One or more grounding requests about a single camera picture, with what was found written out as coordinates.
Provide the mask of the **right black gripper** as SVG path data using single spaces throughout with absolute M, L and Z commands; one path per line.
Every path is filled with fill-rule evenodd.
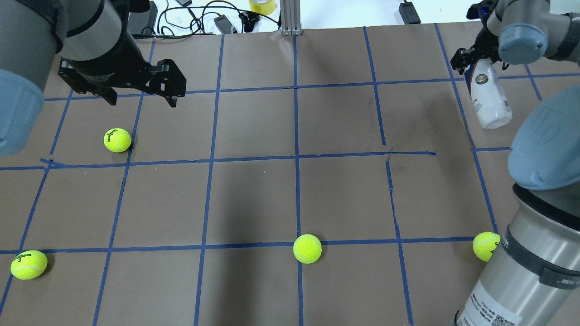
M 498 54 L 498 37 L 487 28 L 480 30 L 470 49 L 457 49 L 450 64 L 452 70 L 456 70 L 462 76 L 472 64 L 484 58 L 489 58 L 492 62 L 501 61 Z

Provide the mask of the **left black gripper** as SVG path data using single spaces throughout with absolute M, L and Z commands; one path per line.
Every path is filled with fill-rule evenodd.
M 117 104 L 116 88 L 132 88 L 163 97 L 174 109 L 186 95 L 187 80 L 176 62 L 149 64 L 129 32 L 68 33 L 58 75 L 78 94 L 91 93 Z

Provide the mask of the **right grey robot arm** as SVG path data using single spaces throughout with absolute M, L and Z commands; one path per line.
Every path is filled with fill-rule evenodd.
M 579 13 L 554 13 L 548 0 L 483 0 L 466 17 L 483 27 L 450 63 L 472 96 L 487 59 L 579 63 Z M 511 148 L 519 207 L 452 326 L 547 326 L 579 289 L 579 86 L 545 99 Z

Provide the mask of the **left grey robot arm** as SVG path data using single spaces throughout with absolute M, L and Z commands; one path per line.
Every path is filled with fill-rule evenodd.
M 44 107 L 54 56 L 61 79 L 79 94 L 116 105 L 117 88 L 136 89 L 176 107 L 186 77 L 166 58 L 147 62 L 128 30 L 147 0 L 3 0 L 0 4 L 1 156 L 25 148 Z

